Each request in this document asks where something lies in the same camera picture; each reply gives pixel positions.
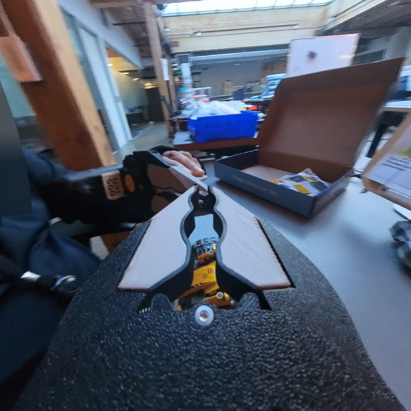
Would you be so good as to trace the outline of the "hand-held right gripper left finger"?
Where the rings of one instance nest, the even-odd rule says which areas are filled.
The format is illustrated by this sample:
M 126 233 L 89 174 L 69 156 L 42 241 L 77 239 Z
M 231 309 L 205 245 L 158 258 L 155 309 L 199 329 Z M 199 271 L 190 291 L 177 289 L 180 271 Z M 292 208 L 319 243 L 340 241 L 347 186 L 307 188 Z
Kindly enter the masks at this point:
M 189 188 L 150 219 L 134 255 L 119 282 L 119 290 L 166 295 L 178 299 L 193 281 L 189 236 L 199 188 Z

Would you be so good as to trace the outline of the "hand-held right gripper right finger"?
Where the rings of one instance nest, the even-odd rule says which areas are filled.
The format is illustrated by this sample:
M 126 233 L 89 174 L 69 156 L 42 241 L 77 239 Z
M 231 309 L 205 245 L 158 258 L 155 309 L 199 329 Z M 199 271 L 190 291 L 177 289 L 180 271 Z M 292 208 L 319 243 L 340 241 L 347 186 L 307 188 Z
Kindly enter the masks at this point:
M 283 269 L 260 219 L 218 188 L 211 189 L 213 229 L 218 234 L 219 287 L 235 300 L 247 293 L 288 289 Z

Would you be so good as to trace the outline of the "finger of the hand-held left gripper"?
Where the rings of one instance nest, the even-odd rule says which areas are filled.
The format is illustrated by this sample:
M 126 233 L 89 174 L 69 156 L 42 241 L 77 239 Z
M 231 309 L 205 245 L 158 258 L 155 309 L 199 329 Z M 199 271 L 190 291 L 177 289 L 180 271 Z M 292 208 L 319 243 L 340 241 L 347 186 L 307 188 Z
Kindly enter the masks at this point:
M 200 177 L 193 176 L 187 168 L 181 165 L 171 165 L 168 169 L 186 189 L 198 185 L 200 192 L 208 192 L 208 185 Z
M 168 168 L 155 168 L 155 196 L 171 202 L 188 189 L 174 177 Z

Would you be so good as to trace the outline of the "yellow grey toy bulldozer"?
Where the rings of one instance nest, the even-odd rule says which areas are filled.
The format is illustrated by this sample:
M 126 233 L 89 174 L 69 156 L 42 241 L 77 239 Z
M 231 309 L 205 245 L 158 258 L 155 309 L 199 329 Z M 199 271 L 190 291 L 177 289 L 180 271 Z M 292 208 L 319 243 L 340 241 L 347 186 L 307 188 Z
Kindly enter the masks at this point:
M 217 283 L 218 237 L 204 238 L 192 245 L 193 280 L 188 291 L 177 302 L 177 311 L 189 310 L 196 304 L 207 303 L 222 309 L 233 309 L 236 301 Z

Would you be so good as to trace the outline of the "grey desk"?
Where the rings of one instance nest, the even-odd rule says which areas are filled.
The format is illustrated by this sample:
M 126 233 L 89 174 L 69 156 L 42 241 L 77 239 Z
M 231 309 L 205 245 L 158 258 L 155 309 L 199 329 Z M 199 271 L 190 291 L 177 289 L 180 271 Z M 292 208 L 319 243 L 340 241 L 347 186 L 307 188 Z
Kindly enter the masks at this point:
M 411 282 L 389 229 L 399 221 L 393 205 L 362 192 L 359 178 L 306 219 L 210 178 L 256 216 L 267 220 L 330 282 L 347 308 L 368 354 L 390 389 L 411 408 Z

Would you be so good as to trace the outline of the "person's left hand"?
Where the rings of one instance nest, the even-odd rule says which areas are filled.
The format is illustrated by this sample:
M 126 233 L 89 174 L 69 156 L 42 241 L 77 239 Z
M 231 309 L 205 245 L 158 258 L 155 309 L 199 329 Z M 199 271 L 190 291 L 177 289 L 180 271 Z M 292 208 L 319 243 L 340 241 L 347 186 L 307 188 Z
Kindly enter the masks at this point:
M 189 152 L 169 150 L 162 153 L 162 158 L 169 164 L 185 168 L 195 177 L 203 178 L 206 175 L 198 159 Z

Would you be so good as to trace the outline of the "wooden table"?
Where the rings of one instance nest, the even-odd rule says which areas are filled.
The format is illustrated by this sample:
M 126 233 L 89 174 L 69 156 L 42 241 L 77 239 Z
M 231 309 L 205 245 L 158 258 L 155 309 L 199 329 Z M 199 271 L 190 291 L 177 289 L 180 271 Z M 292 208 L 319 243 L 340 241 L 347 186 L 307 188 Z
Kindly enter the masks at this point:
M 254 147 L 259 145 L 258 134 L 256 133 L 253 138 L 236 138 L 229 140 L 208 141 L 199 143 L 193 140 L 191 134 L 188 131 L 178 131 L 175 133 L 172 144 L 176 149 L 193 152 L 215 152 L 221 150 L 237 150 L 244 147 Z

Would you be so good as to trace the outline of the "blue plastic bin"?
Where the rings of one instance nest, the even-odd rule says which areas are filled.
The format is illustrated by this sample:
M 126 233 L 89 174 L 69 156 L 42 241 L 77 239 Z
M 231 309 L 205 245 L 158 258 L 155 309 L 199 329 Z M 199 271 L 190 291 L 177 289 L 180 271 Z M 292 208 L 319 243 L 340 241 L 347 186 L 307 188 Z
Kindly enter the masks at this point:
M 242 111 L 239 114 L 214 115 L 188 120 L 188 132 L 196 143 L 253 138 L 257 132 L 258 114 Z

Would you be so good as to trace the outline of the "white plastic bag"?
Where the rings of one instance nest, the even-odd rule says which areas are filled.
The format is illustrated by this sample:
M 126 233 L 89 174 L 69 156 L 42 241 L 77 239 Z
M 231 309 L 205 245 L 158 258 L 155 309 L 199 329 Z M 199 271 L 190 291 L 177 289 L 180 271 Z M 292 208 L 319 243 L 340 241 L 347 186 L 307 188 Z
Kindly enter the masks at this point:
M 190 119 L 196 120 L 202 117 L 209 116 L 226 116 L 240 114 L 247 110 L 247 105 L 242 101 L 197 101 L 195 110 Z

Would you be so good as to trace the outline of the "person's dark blue jacket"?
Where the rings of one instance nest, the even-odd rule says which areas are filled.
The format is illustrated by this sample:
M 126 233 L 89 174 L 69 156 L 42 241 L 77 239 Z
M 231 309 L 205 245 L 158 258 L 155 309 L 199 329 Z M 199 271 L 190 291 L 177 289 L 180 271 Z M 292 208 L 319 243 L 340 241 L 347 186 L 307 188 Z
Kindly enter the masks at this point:
M 100 259 L 90 248 L 56 233 L 45 201 L 45 183 L 59 174 L 59 167 L 23 147 L 28 172 L 32 212 L 2 218 L 1 274 L 17 269 L 46 280 L 74 275 L 79 283 L 97 270 Z M 10 276 L 1 280 L 0 381 L 1 408 L 12 407 L 42 361 L 70 300 L 47 285 L 30 284 Z

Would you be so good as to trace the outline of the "printed booklet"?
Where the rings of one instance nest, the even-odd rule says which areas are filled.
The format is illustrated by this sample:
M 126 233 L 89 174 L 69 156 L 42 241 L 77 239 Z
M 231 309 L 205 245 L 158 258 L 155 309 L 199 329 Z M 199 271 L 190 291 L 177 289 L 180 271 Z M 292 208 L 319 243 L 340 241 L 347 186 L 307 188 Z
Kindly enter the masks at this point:
M 268 182 L 310 197 L 318 196 L 331 186 L 330 183 L 312 172 L 310 168 L 296 174 L 287 173 L 279 178 L 269 179 Z

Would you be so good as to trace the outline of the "black toy part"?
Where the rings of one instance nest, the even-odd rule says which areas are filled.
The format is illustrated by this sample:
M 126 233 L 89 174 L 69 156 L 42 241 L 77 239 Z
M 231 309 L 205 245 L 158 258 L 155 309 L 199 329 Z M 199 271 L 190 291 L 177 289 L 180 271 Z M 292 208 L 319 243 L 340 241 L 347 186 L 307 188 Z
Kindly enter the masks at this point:
M 411 269 L 411 221 L 399 221 L 390 228 L 394 246 L 402 263 Z

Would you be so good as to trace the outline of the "instruction sheet board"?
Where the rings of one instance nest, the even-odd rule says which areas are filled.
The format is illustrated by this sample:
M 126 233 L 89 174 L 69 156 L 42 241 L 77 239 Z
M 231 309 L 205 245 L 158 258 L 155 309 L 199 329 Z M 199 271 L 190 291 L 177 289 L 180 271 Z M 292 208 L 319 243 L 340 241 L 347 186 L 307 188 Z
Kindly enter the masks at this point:
M 364 188 L 411 210 L 411 117 L 407 114 L 362 173 Z

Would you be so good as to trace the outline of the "white whiteboard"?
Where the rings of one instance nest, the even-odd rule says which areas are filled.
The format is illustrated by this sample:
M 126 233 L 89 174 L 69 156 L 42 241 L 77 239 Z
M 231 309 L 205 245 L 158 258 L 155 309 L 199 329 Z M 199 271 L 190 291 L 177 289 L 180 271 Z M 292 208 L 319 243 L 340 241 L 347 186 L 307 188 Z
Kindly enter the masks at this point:
M 351 66 L 360 34 L 299 38 L 291 41 L 286 78 Z

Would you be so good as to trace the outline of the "slim wooden post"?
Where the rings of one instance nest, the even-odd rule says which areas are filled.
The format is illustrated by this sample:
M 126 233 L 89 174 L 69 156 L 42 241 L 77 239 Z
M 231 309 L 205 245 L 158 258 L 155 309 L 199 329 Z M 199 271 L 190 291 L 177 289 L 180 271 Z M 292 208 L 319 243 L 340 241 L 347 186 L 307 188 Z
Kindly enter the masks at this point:
M 155 75 L 159 89 L 164 121 L 167 125 L 167 130 L 172 131 L 172 127 L 170 126 L 171 115 L 169 110 L 170 96 L 168 90 L 168 82 L 167 80 L 165 80 L 163 73 L 163 52 L 160 38 L 160 29 L 157 18 L 157 7 L 151 1 L 144 1 L 144 12 L 146 20 L 146 29 L 150 44 L 150 51 L 153 66 L 155 69 Z

